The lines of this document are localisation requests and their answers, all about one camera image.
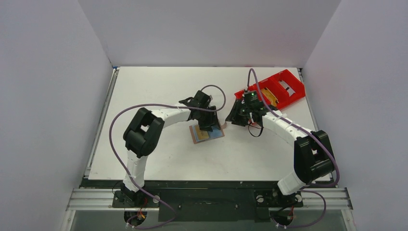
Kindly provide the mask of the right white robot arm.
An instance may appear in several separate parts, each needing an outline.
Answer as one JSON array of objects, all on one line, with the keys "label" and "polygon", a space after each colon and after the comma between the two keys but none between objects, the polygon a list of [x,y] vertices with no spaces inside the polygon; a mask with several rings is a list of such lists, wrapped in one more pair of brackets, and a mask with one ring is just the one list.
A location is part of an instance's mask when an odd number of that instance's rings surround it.
[{"label": "right white robot arm", "polygon": [[257,92],[246,91],[234,102],[226,121],[246,127],[258,124],[293,147],[293,169],[278,181],[271,199],[277,205],[286,204],[291,194],[336,170],[328,135],[294,123],[273,105],[267,105]]}]

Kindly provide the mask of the brown leather card holder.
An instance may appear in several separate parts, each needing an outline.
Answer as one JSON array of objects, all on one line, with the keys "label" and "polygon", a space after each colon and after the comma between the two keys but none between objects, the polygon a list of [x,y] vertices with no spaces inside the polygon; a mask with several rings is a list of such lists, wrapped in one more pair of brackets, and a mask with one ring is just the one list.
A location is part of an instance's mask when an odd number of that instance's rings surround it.
[{"label": "brown leather card holder", "polygon": [[225,136],[224,129],[227,127],[227,123],[221,125],[220,129],[212,126],[212,131],[204,131],[199,129],[199,125],[189,126],[191,138],[194,144],[222,138]]}]

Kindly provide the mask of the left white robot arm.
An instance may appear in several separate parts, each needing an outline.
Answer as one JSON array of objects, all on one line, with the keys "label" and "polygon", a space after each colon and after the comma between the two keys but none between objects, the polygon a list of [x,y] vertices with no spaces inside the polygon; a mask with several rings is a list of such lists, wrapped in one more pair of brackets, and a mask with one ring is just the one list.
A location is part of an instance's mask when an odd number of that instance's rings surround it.
[{"label": "left white robot arm", "polygon": [[198,90],[193,97],[175,105],[158,105],[157,109],[140,108],[126,128],[123,139],[127,150],[127,170],[123,180],[128,191],[125,201],[132,207],[143,202],[144,173],[147,157],[155,150],[164,128],[179,122],[196,120],[203,131],[220,129],[217,107],[211,105],[211,97]]}]

